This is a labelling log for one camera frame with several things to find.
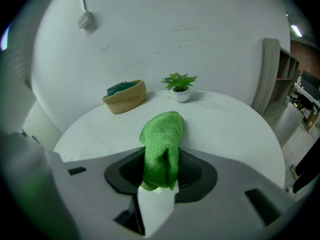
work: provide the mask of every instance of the basket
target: basket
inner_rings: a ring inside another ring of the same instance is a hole
[[[146,99],[147,90],[145,82],[143,80],[135,80],[132,83],[137,84],[128,89],[118,91],[112,96],[104,96],[102,98],[112,113],[121,114],[132,110]]]

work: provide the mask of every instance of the sneaker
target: sneaker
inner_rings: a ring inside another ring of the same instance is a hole
[[[294,193],[294,188],[292,186],[288,186],[286,188],[286,192],[289,194],[290,197],[295,198],[296,194]]]
[[[290,168],[294,178],[297,180],[299,178],[298,174],[296,173],[296,166],[293,164],[291,165],[291,168]]]

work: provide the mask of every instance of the ceiling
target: ceiling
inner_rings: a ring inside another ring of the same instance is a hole
[[[297,36],[292,27],[290,27],[290,39],[305,43],[316,49],[319,49],[316,35],[313,31],[311,23],[309,22],[305,14],[293,0],[283,0],[283,3],[286,9],[286,13],[288,14],[287,18],[289,26],[296,25],[300,33],[302,34],[302,37]]]

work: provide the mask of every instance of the brick wall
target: brick wall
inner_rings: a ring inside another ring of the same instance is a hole
[[[300,61],[301,73],[307,71],[320,79],[320,53],[302,42],[290,40],[290,53]]]

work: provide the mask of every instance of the green towel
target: green towel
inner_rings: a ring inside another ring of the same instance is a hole
[[[179,170],[178,144],[183,132],[183,117],[176,111],[158,114],[145,124],[140,142],[145,145],[141,187],[174,189]]]

